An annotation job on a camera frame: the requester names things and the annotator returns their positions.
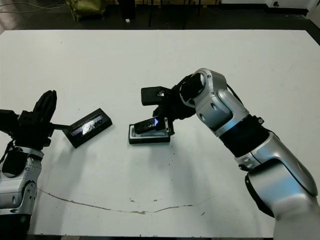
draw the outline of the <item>robotic arm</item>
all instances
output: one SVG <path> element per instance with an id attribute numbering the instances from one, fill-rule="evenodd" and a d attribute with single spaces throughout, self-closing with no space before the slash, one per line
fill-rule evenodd
<path id="1" fill-rule="evenodd" d="M 320 239 L 313 177 L 277 135 L 262 126 L 263 119 L 249 113 L 223 75 L 201 68 L 161 97 L 166 104 L 153 116 L 174 121 L 196 113 L 233 153 L 247 172 L 245 185 L 258 208 L 275 218 L 275 240 Z"/>
<path id="2" fill-rule="evenodd" d="M 3 239 L 26 239 L 37 197 L 43 147 L 50 145 L 55 129 L 69 126 L 52 124 L 57 93 L 47 91 L 31 112 L 20 115 L 0 110 L 0 131 L 11 136 L 0 159 L 0 236 Z"/>

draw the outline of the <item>black rubber sleeve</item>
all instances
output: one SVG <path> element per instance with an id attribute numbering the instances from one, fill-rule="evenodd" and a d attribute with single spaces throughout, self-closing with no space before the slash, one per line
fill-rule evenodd
<path id="1" fill-rule="evenodd" d="M 269 136 L 256 116 L 248 115 L 220 136 L 235 157 L 241 157 L 262 144 Z"/>
<path id="2" fill-rule="evenodd" d="M 0 239 L 26 240 L 30 227 L 31 215 L 0 215 Z"/>

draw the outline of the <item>wire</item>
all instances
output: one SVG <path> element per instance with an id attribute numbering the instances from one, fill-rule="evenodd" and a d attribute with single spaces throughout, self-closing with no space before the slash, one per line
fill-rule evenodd
<path id="1" fill-rule="evenodd" d="M 238 95 L 236 94 L 236 92 L 229 86 L 229 84 L 226 84 L 226 86 L 227 86 L 228 89 L 231 91 L 231 93 L 233 94 L 233 96 L 243 105 L 242 101 L 240 100 L 240 97 L 238 97 Z"/>
<path id="2" fill-rule="evenodd" d="M 56 6 L 56 7 L 52 7 L 54 5 L 58 5 L 58 3 L 60 3 L 61 0 L 58 0 L 57 2 L 49 5 L 49 6 L 37 6 L 37 5 L 34 5 L 30 2 L 24 2 L 24 1 L 18 1 L 18 2 L 12 2 L 12 3 L 7 3 L 7 4 L 3 4 L 3 5 L 0 5 L 0 7 L 3 7 L 3 6 L 7 6 L 7 5 L 12 5 L 12 4 L 29 4 L 31 6 L 34 6 L 34 7 L 37 7 L 37 8 L 40 8 L 40 9 L 37 9 L 37 10 L 33 10 L 33 11 L 0 11 L 0 13 L 11 13 L 11 14 L 28 14 L 28 13 L 34 13 L 34 12 L 38 12 L 38 11 L 41 11 L 43 9 L 58 9 L 58 8 L 62 8 L 62 7 L 65 7 L 66 4 L 64 5 L 60 5 L 60 6 Z"/>

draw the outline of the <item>silver robotic arm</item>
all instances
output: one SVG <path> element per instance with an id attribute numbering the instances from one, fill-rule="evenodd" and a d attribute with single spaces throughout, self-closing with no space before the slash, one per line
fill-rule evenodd
<path id="1" fill-rule="evenodd" d="M 182 84 L 182 102 L 247 171 L 246 187 L 258 208 L 275 218 L 275 240 L 320 239 L 318 190 L 310 172 L 270 130 L 250 115 L 223 75 L 201 68 Z M 189 89 L 197 87 L 197 95 Z"/>

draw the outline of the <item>black cable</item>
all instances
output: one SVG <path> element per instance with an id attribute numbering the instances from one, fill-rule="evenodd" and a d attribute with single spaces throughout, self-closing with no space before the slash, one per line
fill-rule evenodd
<path id="1" fill-rule="evenodd" d="M 1 157 L 1 159 L 0 159 L 0 164 L 5 160 L 5 157 L 6 157 L 6 155 L 7 155 L 7 153 L 9 152 L 9 149 L 14 145 L 14 139 L 12 139 L 9 143 L 8 143 L 8 145 L 6 146 L 6 148 L 5 148 L 5 150 L 4 150 L 4 154 L 3 154 L 3 156 Z"/>
<path id="2" fill-rule="evenodd" d="M 227 86 L 228 89 L 231 91 L 231 93 L 233 94 L 233 96 L 243 105 L 242 101 L 240 100 L 240 97 L 238 97 L 238 95 L 236 94 L 236 92 L 229 86 L 229 84 L 226 84 L 226 86 Z"/>

